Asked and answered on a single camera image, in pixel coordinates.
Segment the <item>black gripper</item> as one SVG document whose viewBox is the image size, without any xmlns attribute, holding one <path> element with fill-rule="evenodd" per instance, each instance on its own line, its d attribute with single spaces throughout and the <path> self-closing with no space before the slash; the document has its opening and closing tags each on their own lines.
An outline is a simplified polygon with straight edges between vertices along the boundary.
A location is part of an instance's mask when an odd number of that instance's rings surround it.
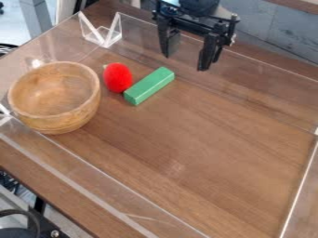
<svg viewBox="0 0 318 238">
<path fill-rule="evenodd" d="M 203 38 L 197 70 L 207 71 L 211 64 L 219 60 L 223 48 L 220 35 L 227 46 L 235 43 L 239 15 L 220 5 L 220 0 L 156 0 L 153 15 L 157 14 L 161 15 L 156 19 L 159 44 L 167 58 L 176 52 L 180 43 L 180 31 L 173 19 L 184 20 L 213 32 L 221 27 L 219 34 L 208 33 Z"/>
</svg>

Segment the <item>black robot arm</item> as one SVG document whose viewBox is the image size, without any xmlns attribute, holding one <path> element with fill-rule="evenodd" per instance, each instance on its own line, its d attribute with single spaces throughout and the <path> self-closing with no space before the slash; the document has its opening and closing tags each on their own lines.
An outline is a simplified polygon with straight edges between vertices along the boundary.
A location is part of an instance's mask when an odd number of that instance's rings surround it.
<svg viewBox="0 0 318 238">
<path fill-rule="evenodd" d="M 161 54 L 167 58 L 179 49 L 181 31 L 203 38 L 199 71 L 208 70 L 219 60 L 223 47 L 235 43 L 239 15 L 220 5 L 220 0 L 155 0 L 152 19 Z"/>
</svg>

